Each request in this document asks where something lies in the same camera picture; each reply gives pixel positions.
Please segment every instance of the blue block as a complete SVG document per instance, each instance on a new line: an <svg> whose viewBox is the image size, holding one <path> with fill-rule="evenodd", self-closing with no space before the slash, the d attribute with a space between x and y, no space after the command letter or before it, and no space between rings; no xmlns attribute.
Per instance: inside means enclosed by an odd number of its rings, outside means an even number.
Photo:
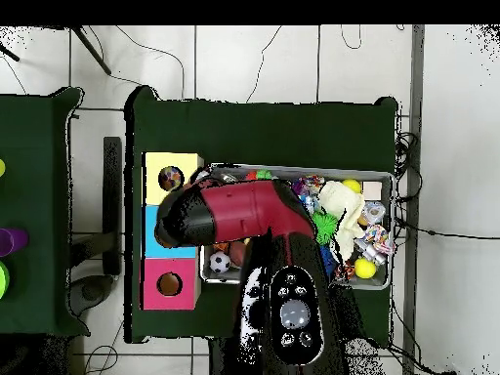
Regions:
<svg viewBox="0 0 500 375"><path fill-rule="evenodd" d="M146 206L146 257L156 259L195 259L196 247L166 249L154 238L158 206Z"/></svg>

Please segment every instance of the dark green tablecloth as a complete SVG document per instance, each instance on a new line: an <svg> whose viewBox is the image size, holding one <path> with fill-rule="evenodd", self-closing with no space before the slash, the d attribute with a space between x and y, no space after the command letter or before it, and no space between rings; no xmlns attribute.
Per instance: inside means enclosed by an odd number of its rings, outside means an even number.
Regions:
<svg viewBox="0 0 500 375"><path fill-rule="evenodd" d="M0 333L79 335L66 310L69 264L66 126L82 91L0 95L0 227L23 228L29 244L0 260L11 285L0 299Z"/></svg>
<svg viewBox="0 0 500 375"><path fill-rule="evenodd" d="M131 316L132 338L230 336L238 299L237 286L204 284L192 312L139 309L142 152L197 152L205 162L393 173L395 114L393 99L378 104L162 102L148 87L138 87L125 105L126 231L133 234L126 243L125 312L128 322ZM385 346L390 288L356 290L354 296L366 336Z"/></svg>

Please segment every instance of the floor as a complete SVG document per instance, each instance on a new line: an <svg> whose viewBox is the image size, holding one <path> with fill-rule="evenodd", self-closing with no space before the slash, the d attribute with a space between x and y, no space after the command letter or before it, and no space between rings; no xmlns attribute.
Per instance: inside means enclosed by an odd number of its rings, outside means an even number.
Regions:
<svg viewBox="0 0 500 375"><path fill-rule="evenodd" d="M163 100L372 104L393 96L403 115L400 128L408 130L409 25L336 24L322 25L320 30L315 25L120 26L126 34L116 26L84 28L113 75L127 80L106 76L68 30L0 27L0 41L21 58L0 62L0 93L47 95L68 85L85 92L76 111L79 119L71 120L74 232L101 231L103 175L96 166L103 163L103 137L121 137L124 143L125 122L119 109L136 87L128 80L154 87ZM127 35L175 55L182 65L168 54L134 44ZM403 267L399 253L394 270L399 314ZM102 272L97 258L75 268L72 277ZM91 336L74 344L74 375L83 375L84 369L97 371L87 375L208 375L205 340L150 338L129 345L123 342L122 320L123 278L119 277L109 298L85 315ZM396 345L402 345L401 338L402 326L395 319ZM89 360L97 347L111 344L117 357L108 356L109 348L102 347ZM385 375L401 375L398 358L386 351L365 352L365 345L352 343L353 353L378 359Z"/></svg>

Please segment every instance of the circular hole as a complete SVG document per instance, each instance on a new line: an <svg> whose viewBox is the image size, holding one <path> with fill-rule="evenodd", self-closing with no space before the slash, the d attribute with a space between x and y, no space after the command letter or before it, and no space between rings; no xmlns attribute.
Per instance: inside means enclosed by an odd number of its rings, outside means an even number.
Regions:
<svg viewBox="0 0 500 375"><path fill-rule="evenodd" d="M184 174L177 167L162 168L158 174L158 183L165 191L179 189L184 184Z"/></svg>
<svg viewBox="0 0 500 375"><path fill-rule="evenodd" d="M169 271L160 276L156 288L163 296L176 296L183 290L183 281L178 274Z"/></svg>

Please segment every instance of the wooden block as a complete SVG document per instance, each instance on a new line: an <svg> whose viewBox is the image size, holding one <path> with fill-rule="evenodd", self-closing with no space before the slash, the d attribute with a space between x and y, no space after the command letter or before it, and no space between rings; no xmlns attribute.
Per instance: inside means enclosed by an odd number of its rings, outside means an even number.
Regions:
<svg viewBox="0 0 500 375"><path fill-rule="evenodd" d="M146 206L146 251L147 258L154 259L195 259L198 248L193 247L174 247L167 249L156 241L154 237L154 228L156 226L156 214L158 206Z"/></svg>
<svg viewBox="0 0 500 375"><path fill-rule="evenodd" d="M158 174L163 168L179 168L186 183L201 166L203 159L196 153L146 152L146 204L160 205L169 192L158 183Z"/></svg>
<svg viewBox="0 0 500 375"><path fill-rule="evenodd" d="M192 311L201 291L196 259L145 259L143 282L143 310ZM174 296L165 296L158 290L162 275L171 272L181 280L181 289Z"/></svg>

